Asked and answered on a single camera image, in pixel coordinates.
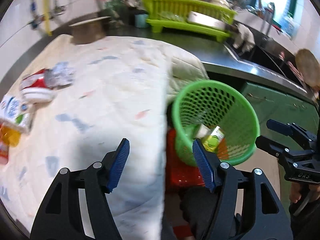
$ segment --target white cloth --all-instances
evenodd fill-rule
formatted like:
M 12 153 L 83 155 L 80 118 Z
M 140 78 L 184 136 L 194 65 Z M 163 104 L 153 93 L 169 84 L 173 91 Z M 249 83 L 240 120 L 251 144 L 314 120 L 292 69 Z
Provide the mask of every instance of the white cloth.
M 244 43 L 242 52 L 251 51 L 252 48 L 255 46 L 254 36 L 252 32 L 249 30 L 248 27 L 244 26 L 243 24 L 238 25 L 238 30 L 239 33 L 235 38 L 233 47 L 237 49 L 242 45 L 242 43 Z
M 59 169 L 86 169 L 127 138 L 130 154 L 107 200 L 123 239 L 160 239 L 166 96 L 207 78 L 204 67 L 192 54 L 162 41 L 106 37 L 74 45 L 71 40 L 61 35 L 52 41 L 8 92 L 18 95 L 23 76 L 58 62 L 75 70 L 71 86 L 58 90 L 51 103 L 36 105 L 30 135 L 10 148 L 9 163 L 0 171 L 0 198 L 30 231 Z M 85 206 L 82 194 L 79 199 Z M 89 223 L 84 215 L 85 231 L 93 236 Z

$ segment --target yellow liquid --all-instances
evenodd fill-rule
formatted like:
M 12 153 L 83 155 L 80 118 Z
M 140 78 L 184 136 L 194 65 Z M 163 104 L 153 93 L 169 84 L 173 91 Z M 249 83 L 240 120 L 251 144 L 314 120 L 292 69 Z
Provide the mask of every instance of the yellow liquid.
M 7 126 L 1 127 L 1 133 L 2 133 L 2 141 L 5 144 L 10 145 L 11 147 L 16 147 L 18 145 L 21 133 Z

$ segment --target perforated basket wall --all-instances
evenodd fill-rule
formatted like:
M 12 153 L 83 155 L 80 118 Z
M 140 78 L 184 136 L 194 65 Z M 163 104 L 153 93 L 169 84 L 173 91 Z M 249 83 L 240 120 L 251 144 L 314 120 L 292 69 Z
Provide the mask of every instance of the perforated basket wall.
M 213 80 L 185 87 L 173 104 L 172 119 L 177 131 L 177 155 L 190 166 L 196 166 L 192 139 L 186 135 L 190 126 L 219 125 L 228 149 L 229 157 L 225 161 L 231 165 L 240 164 L 252 155 L 255 139 L 260 135 L 257 115 L 247 99 L 232 87 Z

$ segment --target wooden cutting board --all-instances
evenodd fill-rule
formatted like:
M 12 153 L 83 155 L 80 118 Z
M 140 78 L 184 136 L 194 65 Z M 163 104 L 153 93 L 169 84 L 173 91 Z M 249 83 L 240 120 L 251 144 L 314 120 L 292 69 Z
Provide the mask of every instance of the wooden cutting board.
M 300 49 L 295 60 L 304 82 L 310 87 L 320 86 L 320 65 L 312 52 L 308 49 Z

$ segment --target lime green plastic rack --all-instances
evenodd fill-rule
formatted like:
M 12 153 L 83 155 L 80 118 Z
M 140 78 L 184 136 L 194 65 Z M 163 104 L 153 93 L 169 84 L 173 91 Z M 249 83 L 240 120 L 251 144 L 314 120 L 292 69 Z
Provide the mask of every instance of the lime green plastic rack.
M 225 41 L 230 33 L 210 27 L 190 24 L 187 22 L 173 21 L 162 16 L 162 12 L 171 12 L 187 19 L 189 12 L 194 11 L 224 21 L 233 23 L 236 12 L 218 5 L 200 0 L 142 0 L 149 13 L 147 23 L 152 26 L 152 32 L 160 33 L 165 28 L 179 29 L 215 36 L 218 42 Z

